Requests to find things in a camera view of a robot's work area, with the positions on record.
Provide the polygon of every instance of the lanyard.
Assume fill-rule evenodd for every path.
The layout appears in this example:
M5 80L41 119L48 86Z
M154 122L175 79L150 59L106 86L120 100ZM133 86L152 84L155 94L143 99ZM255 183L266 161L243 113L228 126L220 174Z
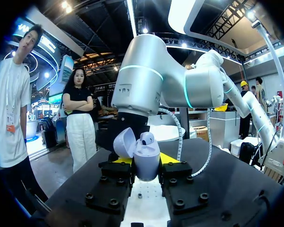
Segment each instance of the lanyard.
M9 64L9 74L8 74L8 79L7 79L7 82L6 82L6 109L7 110L9 108L9 78L10 78L10 71L11 71L12 63L13 63L13 59L11 59L10 64ZM15 84L15 89L14 89L14 93L13 93L13 111L14 111L15 103L16 103L16 91L17 91L17 87L18 87L18 81L19 81L19 74L20 74L20 72L21 72L21 69L18 70L16 84Z

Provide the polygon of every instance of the metal plate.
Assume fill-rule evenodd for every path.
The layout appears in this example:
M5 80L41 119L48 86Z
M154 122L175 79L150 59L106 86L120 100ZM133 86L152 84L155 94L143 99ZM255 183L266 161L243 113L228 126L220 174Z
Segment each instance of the metal plate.
M135 178L131 197L128 198L121 227L130 227L132 222L143 223L145 227L166 227L170 220L169 210L158 177L144 182Z

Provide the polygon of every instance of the yellow hard hat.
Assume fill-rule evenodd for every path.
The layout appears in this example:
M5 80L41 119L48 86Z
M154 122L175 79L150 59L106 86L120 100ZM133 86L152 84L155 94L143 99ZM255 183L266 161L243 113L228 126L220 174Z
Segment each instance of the yellow hard hat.
M243 86L245 86L245 85L247 85L246 81L242 81L242 82L241 82L241 87L243 87Z

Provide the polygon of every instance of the black t-shirt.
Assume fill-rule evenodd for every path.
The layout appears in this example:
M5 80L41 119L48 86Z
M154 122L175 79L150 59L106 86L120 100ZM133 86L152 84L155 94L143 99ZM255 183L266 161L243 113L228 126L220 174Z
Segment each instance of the black t-shirt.
M243 97L247 93L246 90L241 91L241 96Z
M70 95L71 101L87 101L87 97L91 96L87 88L75 88L75 87L65 88L63 91L63 95L65 93ZM66 114L70 115L70 114L89 114L89 113L90 111L85 112L81 110L73 110L71 113L66 113Z
M98 111L101 110L101 104L96 96L92 96L94 102L94 108L90 111L90 116L93 119L93 122L98 122Z

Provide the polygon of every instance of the woman's long hair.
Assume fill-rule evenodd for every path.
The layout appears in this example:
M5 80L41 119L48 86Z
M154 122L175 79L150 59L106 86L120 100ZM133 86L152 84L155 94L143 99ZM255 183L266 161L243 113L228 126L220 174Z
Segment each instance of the woman's long hair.
M67 81L67 84L65 85L65 88L71 88L71 87L74 87L75 86L75 83L74 83L74 77L75 77L75 74L76 74L76 71L77 70L82 70L83 71L83 74L84 74L84 80L83 80L83 83L81 85L81 88L86 88L88 86L88 82L87 82L87 76L86 76L86 72L83 68L75 68L75 70L71 73L70 75L70 78L68 79Z

